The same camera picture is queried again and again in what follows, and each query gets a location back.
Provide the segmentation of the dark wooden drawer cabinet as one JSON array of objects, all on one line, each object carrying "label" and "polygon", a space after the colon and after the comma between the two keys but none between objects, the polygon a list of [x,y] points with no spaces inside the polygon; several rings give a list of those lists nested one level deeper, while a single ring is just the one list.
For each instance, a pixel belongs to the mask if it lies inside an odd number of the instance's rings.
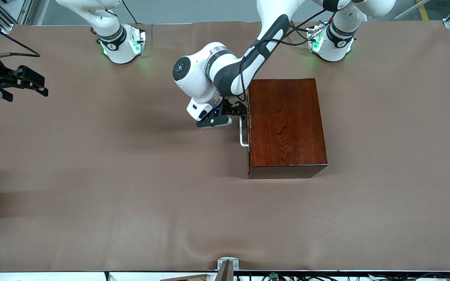
[{"label": "dark wooden drawer cabinet", "polygon": [[312,178],[327,167],[316,80],[253,80],[248,144],[251,179]]}]

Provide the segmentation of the brown table mat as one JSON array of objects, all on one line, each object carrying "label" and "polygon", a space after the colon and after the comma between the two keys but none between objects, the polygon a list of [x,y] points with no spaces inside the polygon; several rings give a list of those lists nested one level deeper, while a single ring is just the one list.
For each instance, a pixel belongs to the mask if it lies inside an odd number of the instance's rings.
[{"label": "brown table mat", "polygon": [[260,24],[155,25],[110,62],[86,26],[16,26],[49,96],[0,102],[0,271],[450,270],[450,30],[365,22],[345,60],[279,46],[257,79],[315,78],[329,165],[252,180],[239,127],[199,130],[172,69]]}]

